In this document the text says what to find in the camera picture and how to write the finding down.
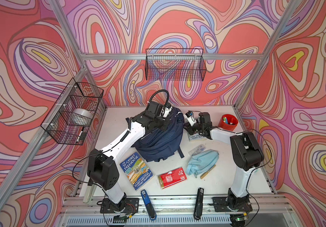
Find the navy blue backpack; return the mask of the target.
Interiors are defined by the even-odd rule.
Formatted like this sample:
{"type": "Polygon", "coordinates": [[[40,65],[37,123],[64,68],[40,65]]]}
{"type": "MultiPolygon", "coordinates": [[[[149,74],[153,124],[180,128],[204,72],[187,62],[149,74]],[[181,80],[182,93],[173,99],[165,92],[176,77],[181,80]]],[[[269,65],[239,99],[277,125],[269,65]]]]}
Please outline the navy blue backpack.
{"type": "Polygon", "coordinates": [[[147,162],[166,160],[176,151],[181,158],[184,158],[180,148],[184,125],[183,113],[180,109],[173,107],[169,120],[166,131],[156,129],[132,145],[147,162]]]}

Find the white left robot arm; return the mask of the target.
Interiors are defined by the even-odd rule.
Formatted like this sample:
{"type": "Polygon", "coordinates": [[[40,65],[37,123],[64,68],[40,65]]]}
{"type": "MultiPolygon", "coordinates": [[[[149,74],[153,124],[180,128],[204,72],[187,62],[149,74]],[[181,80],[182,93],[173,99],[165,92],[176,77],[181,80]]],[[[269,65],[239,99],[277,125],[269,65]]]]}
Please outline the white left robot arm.
{"type": "Polygon", "coordinates": [[[118,161],[128,149],[143,136],[154,130],[165,131],[170,123],[172,106],[150,101],[146,109],[127,119],[127,128],[113,142],[102,149],[93,149],[88,157],[87,176],[89,180],[102,188],[110,202],[122,203],[126,194],[122,191],[118,179],[118,161]]]}

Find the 143-storey treehouse book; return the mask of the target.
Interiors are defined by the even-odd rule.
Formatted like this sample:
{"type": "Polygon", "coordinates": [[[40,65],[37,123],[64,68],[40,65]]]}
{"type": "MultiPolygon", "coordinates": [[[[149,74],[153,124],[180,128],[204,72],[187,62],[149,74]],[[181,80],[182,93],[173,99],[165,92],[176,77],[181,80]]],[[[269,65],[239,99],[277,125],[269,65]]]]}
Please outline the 143-storey treehouse book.
{"type": "Polygon", "coordinates": [[[200,135],[199,133],[195,133],[193,135],[188,134],[189,141],[198,141],[198,140],[205,140],[206,137],[200,135]]]}

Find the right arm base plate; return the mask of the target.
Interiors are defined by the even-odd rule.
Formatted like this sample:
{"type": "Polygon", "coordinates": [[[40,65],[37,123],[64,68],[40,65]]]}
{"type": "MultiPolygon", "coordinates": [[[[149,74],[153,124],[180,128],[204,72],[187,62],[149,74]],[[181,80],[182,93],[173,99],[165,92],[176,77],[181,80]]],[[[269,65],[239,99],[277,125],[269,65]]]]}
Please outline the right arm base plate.
{"type": "Polygon", "coordinates": [[[228,197],[213,197],[212,198],[215,212],[246,212],[253,211],[249,197],[236,198],[228,197]]]}

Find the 91-storey treehouse book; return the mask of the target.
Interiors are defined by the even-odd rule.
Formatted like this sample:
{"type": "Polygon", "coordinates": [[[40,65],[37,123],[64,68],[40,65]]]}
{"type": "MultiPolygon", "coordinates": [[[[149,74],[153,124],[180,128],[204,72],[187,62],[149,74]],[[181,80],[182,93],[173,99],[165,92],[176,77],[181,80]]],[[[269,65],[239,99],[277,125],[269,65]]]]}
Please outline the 91-storey treehouse book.
{"type": "Polygon", "coordinates": [[[120,167],[136,191],[154,176],[151,169],[137,152],[122,161],[120,167]]]}

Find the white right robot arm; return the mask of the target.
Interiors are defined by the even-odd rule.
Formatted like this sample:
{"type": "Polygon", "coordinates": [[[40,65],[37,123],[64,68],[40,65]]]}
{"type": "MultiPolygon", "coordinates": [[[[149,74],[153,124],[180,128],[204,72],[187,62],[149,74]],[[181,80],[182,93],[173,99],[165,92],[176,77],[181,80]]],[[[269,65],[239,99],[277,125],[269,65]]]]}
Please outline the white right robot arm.
{"type": "Polygon", "coordinates": [[[192,111],[183,115],[184,129],[189,135],[195,133],[215,141],[220,141],[231,146],[233,160],[237,166],[234,182],[229,188],[226,206],[230,210],[237,210],[242,204],[248,203],[247,191],[252,172],[260,167],[264,154],[254,134],[250,131],[233,132],[213,126],[210,114],[199,113],[197,118],[192,111]]]}

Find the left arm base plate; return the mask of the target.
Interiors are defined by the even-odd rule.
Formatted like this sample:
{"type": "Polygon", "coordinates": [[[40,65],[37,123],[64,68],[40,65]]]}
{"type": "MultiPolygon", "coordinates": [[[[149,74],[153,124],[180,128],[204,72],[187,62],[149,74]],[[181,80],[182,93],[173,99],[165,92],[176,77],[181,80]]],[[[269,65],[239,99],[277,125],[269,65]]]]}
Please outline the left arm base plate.
{"type": "Polygon", "coordinates": [[[100,213],[103,214],[133,214],[138,212],[139,198],[123,198],[122,201],[117,204],[113,203],[108,198],[104,198],[96,204],[100,206],[100,213]]]}

